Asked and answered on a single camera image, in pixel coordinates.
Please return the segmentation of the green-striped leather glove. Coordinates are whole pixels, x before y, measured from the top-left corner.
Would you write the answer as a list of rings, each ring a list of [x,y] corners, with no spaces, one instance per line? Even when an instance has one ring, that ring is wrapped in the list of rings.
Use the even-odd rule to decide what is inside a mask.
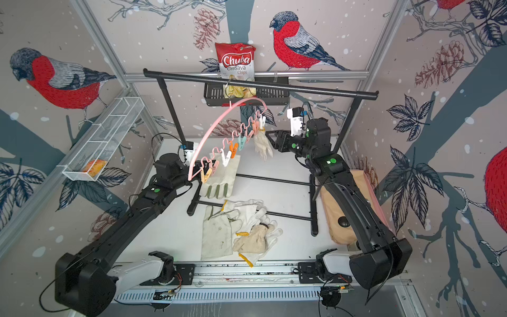
[[[199,195],[205,198],[224,199],[232,195],[236,174],[241,156],[232,158],[227,166],[223,165],[222,158],[217,157],[219,166],[208,181],[201,185]]]

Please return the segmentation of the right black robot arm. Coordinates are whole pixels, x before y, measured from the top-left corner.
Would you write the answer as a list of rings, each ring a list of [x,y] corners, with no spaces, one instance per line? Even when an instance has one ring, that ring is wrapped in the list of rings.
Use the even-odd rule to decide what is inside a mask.
[[[381,222],[360,192],[351,169],[331,144],[331,129],[324,118],[307,121],[301,133],[289,130],[267,132],[273,149],[304,158],[306,168],[325,188],[345,214],[359,243],[361,253],[350,257],[353,277],[365,289],[381,287],[404,271],[413,252],[407,239],[398,239]]]

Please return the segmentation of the black clothes rack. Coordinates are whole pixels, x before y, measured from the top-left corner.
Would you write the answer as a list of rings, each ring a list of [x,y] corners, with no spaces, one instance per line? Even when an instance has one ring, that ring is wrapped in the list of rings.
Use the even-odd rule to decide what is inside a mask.
[[[343,124],[344,128],[351,125],[351,116],[355,114],[360,103],[363,100],[376,100],[376,92],[363,91],[342,91],[328,88],[311,88],[303,86],[292,86],[281,83],[266,83],[262,81],[239,81],[234,79],[219,79],[212,77],[202,77],[195,75],[182,75],[175,73],[163,73],[159,71],[149,71],[144,69],[143,74],[150,79],[156,79],[166,104],[172,114],[175,114],[175,108],[169,96],[166,86],[166,80],[189,81],[196,83],[224,84],[227,87],[241,86],[246,88],[273,89],[283,92],[307,92],[312,94],[321,94],[327,96],[337,96],[351,98],[352,107]],[[226,136],[223,144],[219,148],[212,150],[209,157],[199,157],[205,142],[211,133],[217,128],[222,118],[218,118],[204,135],[199,145],[195,146],[193,153],[190,154],[189,167],[187,168],[187,179],[193,181],[199,178],[201,183],[205,183],[219,169],[231,164],[234,156],[244,148],[248,141],[253,141],[256,145],[256,151],[267,157],[273,150],[281,153],[291,152],[296,158],[305,160],[303,166],[308,169],[312,175],[312,180],[317,180],[320,187],[325,187],[332,195],[335,201],[344,211],[346,219],[351,224],[356,236],[359,239],[369,239],[374,235],[381,235],[380,221],[374,214],[372,207],[368,205],[366,199],[359,192],[355,184],[350,168],[344,159],[338,155],[338,150],[344,137],[339,136],[337,141],[331,143],[331,129],[325,118],[314,118],[307,120],[306,112],[303,108],[292,108],[288,110],[290,120],[289,130],[266,131],[265,121],[268,114],[266,100],[261,97],[242,97],[229,105],[225,114],[232,110],[255,103],[260,109],[254,112],[253,117],[249,118],[247,124],[242,124],[238,129]]]

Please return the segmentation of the pink clip hanger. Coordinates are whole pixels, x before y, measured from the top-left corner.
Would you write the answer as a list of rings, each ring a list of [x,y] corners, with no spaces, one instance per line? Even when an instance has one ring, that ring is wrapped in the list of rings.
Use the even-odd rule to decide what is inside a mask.
[[[194,167],[195,167],[196,161],[198,160],[200,151],[202,150],[203,146],[205,145],[206,141],[208,140],[208,138],[211,135],[211,133],[213,132],[213,130],[227,116],[227,114],[229,114],[233,109],[238,108],[240,106],[246,106],[247,103],[249,101],[251,101],[251,100],[261,102],[262,106],[264,107],[264,110],[262,112],[256,112],[256,116],[253,119],[253,121],[258,120],[258,118],[260,118],[262,115],[264,115],[264,113],[267,111],[267,104],[265,103],[264,100],[259,99],[258,97],[253,96],[253,97],[249,97],[249,98],[246,98],[246,99],[240,99],[240,100],[236,101],[234,104],[232,104],[232,101],[230,100],[229,101],[229,107],[228,107],[228,109],[225,110],[223,112],[223,114],[221,116],[219,116],[215,120],[215,122],[210,126],[210,128],[208,129],[208,131],[204,135],[204,137],[201,140],[201,142],[195,148],[195,152],[194,152],[194,154],[193,154],[193,156],[191,158],[191,161],[190,161],[190,167],[189,167],[189,172],[188,172],[188,177],[187,177],[188,181],[192,181],[194,179],[194,177],[196,177],[200,172],[203,172],[203,167],[200,167],[200,169],[197,172],[194,172]],[[215,158],[215,151],[223,153],[224,150],[226,149],[226,147],[228,146],[228,144],[230,142],[234,141],[235,137],[240,137],[243,132],[247,132],[248,131],[248,127],[249,126],[251,126],[251,124],[248,124],[248,125],[242,124],[240,126],[240,129],[238,131],[234,130],[231,133],[230,137],[224,137],[224,139],[223,139],[223,146],[221,148],[218,148],[218,149],[214,148],[212,150],[211,158],[203,157],[201,159],[201,161],[211,162],[211,160]]]

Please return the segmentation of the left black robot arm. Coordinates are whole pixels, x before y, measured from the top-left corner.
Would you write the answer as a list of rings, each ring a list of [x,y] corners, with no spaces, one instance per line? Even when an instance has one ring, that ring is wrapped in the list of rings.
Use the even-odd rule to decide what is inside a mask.
[[[139,262],[114,264],[132,240],[178,197],[191,187],[188,166],[179,155],[167,153],[155,162],[150,184],[136,195],[128,212],[98,240],[75,255],[64,254],[55,265],[54,297],[61,305],[85,316],[98,316],[121,293],[150,279],[173,276],[173,258],[152,252]]]

